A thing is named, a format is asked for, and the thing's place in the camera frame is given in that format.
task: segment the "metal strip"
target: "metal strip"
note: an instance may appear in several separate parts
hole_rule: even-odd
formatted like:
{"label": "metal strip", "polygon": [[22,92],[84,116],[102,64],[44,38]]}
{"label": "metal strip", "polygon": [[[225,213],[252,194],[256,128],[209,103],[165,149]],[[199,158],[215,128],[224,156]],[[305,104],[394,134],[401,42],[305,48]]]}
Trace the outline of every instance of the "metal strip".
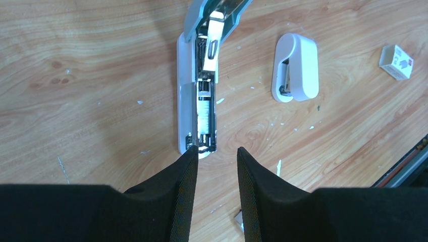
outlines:
{"label": "metal strip", "polygon": [[396,188],[400,186],[426,159],[428,159],[428,146],[410,160],[384,187]]}

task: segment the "stapler anvil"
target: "stapler anvil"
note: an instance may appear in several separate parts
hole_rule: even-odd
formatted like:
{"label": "stapler anvil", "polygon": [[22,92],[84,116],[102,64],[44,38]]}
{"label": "stapler anvil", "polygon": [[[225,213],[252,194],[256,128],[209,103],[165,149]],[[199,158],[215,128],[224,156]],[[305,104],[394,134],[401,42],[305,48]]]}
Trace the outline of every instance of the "stapler anvil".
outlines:
{"label": "stapler anvil", "polygon": [[177,40],[178,148],[217,150],[216,83],[221,44],[252,0],[194,0]]}

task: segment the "wood grain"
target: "wood grain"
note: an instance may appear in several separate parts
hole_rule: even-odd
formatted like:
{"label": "wood grain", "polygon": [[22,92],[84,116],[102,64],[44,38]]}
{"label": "wood grain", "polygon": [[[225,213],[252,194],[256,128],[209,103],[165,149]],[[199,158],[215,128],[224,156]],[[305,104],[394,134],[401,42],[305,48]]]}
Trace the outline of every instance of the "wood grain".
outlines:
{"label": "wood grain", "polygon": [[[124,191],[175,161],[190,3],[1,0],[0,183],[65,184],[60,157],[70,183]],[[287,32],[318,44],[313,100],[272,98]],[[222,45],[219,151],[199,162],[191,241],[243,241],[239,146],[275,173],[281,159],[281,177],[307,191],[373,184],[428,133],[427,39],[424,0],[255,0]],[[415,60],[410,80],[378,67],[395,43]]]}

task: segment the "small white stapler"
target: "small white stapler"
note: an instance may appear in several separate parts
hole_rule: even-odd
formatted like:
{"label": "small white stapler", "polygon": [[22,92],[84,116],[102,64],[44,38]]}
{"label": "small white stapler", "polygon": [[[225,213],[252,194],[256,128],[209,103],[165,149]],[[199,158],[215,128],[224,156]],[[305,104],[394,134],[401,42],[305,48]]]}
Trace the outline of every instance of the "small white stapler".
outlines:
{"label": "small white stapler", "polygon": [[278,102],[305,101],[318,95],[318,52],[313,40],[283,35],[275,51],[272,95]]}

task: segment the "white stapler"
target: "white stapler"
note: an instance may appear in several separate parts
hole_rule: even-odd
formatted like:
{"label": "white stapler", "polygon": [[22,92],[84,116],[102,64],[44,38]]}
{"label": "white stapler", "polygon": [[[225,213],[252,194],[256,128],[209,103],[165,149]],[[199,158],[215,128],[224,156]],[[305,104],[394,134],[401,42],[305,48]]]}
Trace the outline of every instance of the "white stapler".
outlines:
{"label": "white stapler", "polygon": [[275,51],[272,95],[278,102],[305,101],[318,95],[318,51],[313,40],[283,35]]}
{"label": "white stapler", "polygon": [[177,40],[178,149],[217,150],[219,51],[252,0],[194,0]]}

